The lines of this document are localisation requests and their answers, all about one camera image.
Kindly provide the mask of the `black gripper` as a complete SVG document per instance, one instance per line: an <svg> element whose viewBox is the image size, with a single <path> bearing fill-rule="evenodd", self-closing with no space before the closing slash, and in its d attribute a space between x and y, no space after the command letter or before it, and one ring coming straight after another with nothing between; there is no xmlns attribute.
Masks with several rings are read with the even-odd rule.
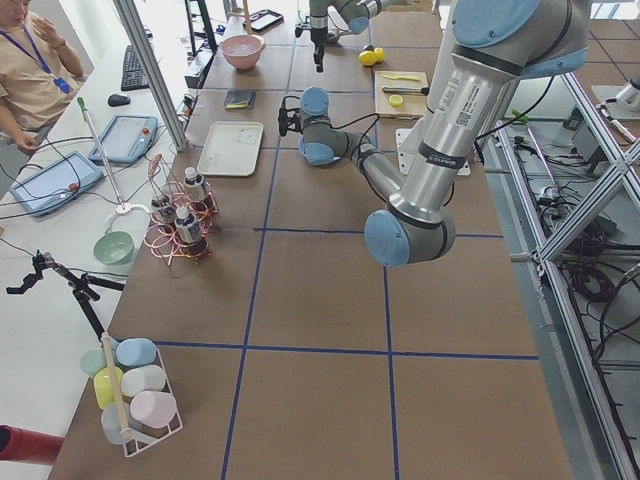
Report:
<svg viewBox="0 0 640 480"><path fill-rule="evenodd" d="M330 45L326 43L329 30L337 29L329 28L328 17L305 17L303 20L299 20L295 26L295 36L297 38L300 38L304 31L310 33L311 42L315 45L313 60L317 73L324 71L324 45Z"/></svg>
<svg viewBox="0 0 640 480"><path fill-rule="evenodd" d="M280 136L286 136L289 132L302 132L300 108L289 108L287 106L288 99L299 100L299 97L295 95L285 95L282 98L277 117L278 131Z"/></svg>

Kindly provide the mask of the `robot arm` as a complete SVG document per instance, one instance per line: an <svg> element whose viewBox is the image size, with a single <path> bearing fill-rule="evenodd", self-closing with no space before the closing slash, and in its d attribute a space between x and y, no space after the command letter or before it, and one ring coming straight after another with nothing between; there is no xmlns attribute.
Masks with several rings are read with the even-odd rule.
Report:
<svg viewBox="0 0 640 480"><path fill-rule="evenodd" d="M279 132L298 132L305 160L323 166L350 159L386 205L364 227L371 256L404 266L445 255L456 235L446 197L480 131L522 79L552 77L581 67L588 51L587 1L456 1L418 124L414 161L400 173L363 133L331 123L329 99L306 89L297 108L281 108Z"/></svg>
<svg viewBox="0 0 640 480"><path fill-rule="evenodd" d="M296 23L295 37L300 38L304 31L310 33L314 45L313 61L317 73L324 71L325 47L329 38L329 9L333 8L346 23L349 33L358 35L370 23L370 19L399 1L388 0L311 0L308 2L308 14Z"/></svg>

